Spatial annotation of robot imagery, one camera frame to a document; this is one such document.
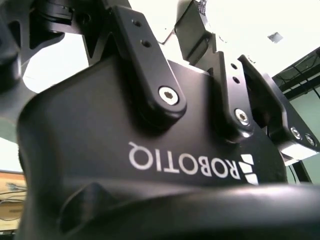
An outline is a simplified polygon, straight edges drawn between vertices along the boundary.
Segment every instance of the bolt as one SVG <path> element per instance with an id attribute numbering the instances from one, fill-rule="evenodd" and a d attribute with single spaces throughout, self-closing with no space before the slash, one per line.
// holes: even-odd
<path id="1" fill-rule="evenodd" d="M 234 111 L 234 114 L 235 114 L 236 119 L 238 119 L 238 121 L 239 121 L 242 125 L 244 125 L 244 126 L 249 125 L 249 118 L 248 118 L 247 114 L 246 114 L 244 111 L 242 111 L 241 109 L 238 109 L 238 108 L 237 108 L 237 109 Z"/>
<path id="2" fill-rule="evenodd" d="M 312 139 L 311 136 L 309 136 L 308 134 L 305 135 L 305 138 L 307 139 L 307 141 L 312 145 L 312 146 L 315 146 L 316 143 L 315 141 Z"/>
<path id="3" fill-rule="evenodd" d="M 159 95 L 161 99 L 169 105 L 175 105 L 179 101 L 178 94 L 175 90 L 167 86 L 160 87 Z"/>
<path id="4" fill-rule="evenodd" d="M 302 139 L 300 132 L 298 132 L 298 130 L 294 126 L 292 128 L 290 128 L 290 130 L 296 139 L 299 139 L 299 140 Z"/>

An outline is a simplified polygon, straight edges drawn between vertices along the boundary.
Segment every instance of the logo emblem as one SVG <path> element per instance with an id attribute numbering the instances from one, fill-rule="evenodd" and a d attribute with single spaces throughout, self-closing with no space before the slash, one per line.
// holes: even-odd
<path id="1" fill-rule="evenodd" d="M 259 185 L 258 177 L 255 173 L 253 173 L 252 166 L 254 164 L 254 159 L 251 154 L 241 154 L 241 158 L 243 160 L 239 161 L 239 166 L 244 173 L 245 179 L 249 184 Z"/>

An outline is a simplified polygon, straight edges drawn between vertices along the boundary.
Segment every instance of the cable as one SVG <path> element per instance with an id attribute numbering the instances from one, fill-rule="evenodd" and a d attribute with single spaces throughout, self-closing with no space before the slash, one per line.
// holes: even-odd
<path id="1" fill-rule="evenodd" d="M 0 195 L 6 195 L 6 194 L 16 194 L 16 193 L 25 193 L 27 190 L 22 190 L 22 191 L 7 191 L 0 193 Z"/>
<path id="2" fill-rule="evenodd" d="M 297 184 L 297 179 L 296 179 L 296 176 L 294 175 L 294 171 L 292 171 L 291 166 L 289 166 L 289 169 L 290 169 L 290 172 L 292 173 L 294 183 Z"/>
<path id="3" fill-rule="evenodd" d="M 11 198 L 16 198 L 16 197 L 25 197 L 25 195 L 23 195 L 23 196 L 19 196 L 19 195 L 9 196 L 6 199 L 0 200 L 0 205 L 3 204 L 3 203 L 16 203 L 16 201 L 18 203 L 24 202 L 24 200 L 22 200 L 22 199 L 11 199 Z M 15 221 L 15 220 L 18 220 L 18 219 L 20 219 L 20 217 L 12 218 L 12 219 L 4 219 L 4 218 L 0 217 L 0 220 L 6 221 L 6 222 Z"/>
<path id="4" fill-rule="evenodd" d="M 295 66 L 292 66 L 298 73 L 300 73 L 306 80 L 307 84 L 311 87 L 311 89 L 315 92 L 315 94 L 317 95 L 317 97 L 320 99 L 320 94 L 318 93 L 318 91 L 310 84 L 308 78 L 304 75 L 303 72 L 301 72 L 298 68 L 296 68 Z"/>

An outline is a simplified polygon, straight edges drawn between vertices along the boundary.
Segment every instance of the screw hole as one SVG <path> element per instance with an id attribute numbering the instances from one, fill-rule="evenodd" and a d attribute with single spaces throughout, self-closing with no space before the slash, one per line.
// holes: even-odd
<path id="1" fill-rule="evenodd" d="M 134 24 L 134 25 L 136 25 L 137 27 L 141 27 L 141 22 L 139 22 L 139 21 L 136 21 L 136 20 L 132 20 L 132 23 Z"/>
<path id="2" fill-rule="evenodd" d="M 237 84 L 239 84 L 239 83 L 240 83 L 239 79 L 238 79 L 238 78 L 236 78 L 235 76 L 234 76 L 232 79 L 233 79 L 233 81 L 235 81 Z"/>
<path id="3" fill-rule="evenodd" d="M 234 69 L 238 69 L 236 65 L 234 65 L 233 63 L 231 63 L 231 66 L 234 68 Z"/>
<path id="4" fill-rule="evenodd" d="M 165 95 L 168 99 L 173 99 L 173 98 L 174 98 L 174 96 L 173 96 L 170 92 L 168 92 L 168 91 L 166 91 L 166 92 L 164 93 L 164 95 Z"/>
<path id="5" fill-rule="evenodd" d="M 146 48 L 150 48 L 151 47 L 151 43 L 145 40 L 141 40 L 141 44 L 143 46 L 145 46 Z"/>
<path id="6" fill-rule="evenodd" d="M 90 22 L 90 15 L 87 13 L 79 13 L 76 16 L 76 21 L 81 25 L 87 25 Z"/>

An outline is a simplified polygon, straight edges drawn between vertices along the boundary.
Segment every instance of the robotiq logo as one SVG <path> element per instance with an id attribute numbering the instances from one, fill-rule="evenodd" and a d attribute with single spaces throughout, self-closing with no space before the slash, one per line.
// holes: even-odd
<path id="1" fill-rule="evenodd" d="M 174 166 L 173 155 L 171 151 L 167 151 L 167 161 L 165 161 L 165 158 L 163 158 L 164 154 L 161 153 L 159 149 L 155 149 L 153 155 L 153 153 L 144 146 L 138 146 L 132 141 L 129 142 L 129 145 L 132 147 L 129 152 L 130 163 L 138 170 L 148 170 L 154 165 L 155 162 L 157 172 L 180 174 L 182 171 L 187 175 L 195 175 L 196 173 L 200 172 L 206 177 L 212 177 L 215 175 L 218 178 L 225 179 L 228 176 L 231 176 L 236 180 L 240 180 L 241 177 L 238 170 L 239 165 L 246 181 L 249 184 L 259 184 L 257 175 L 253 173 L 252 166 L 254 165 L 254 160 L 251 154 L 242 154 L 241 158 L 243 161 L 239 161 L 237 165 L 237 162 L 227 159 L 215 157 L 209 161 L 207 156 L 199 156 L 198 159 L 196 159 L 191 154 L 182 153 L 178 158 L 178 166 Z"/>

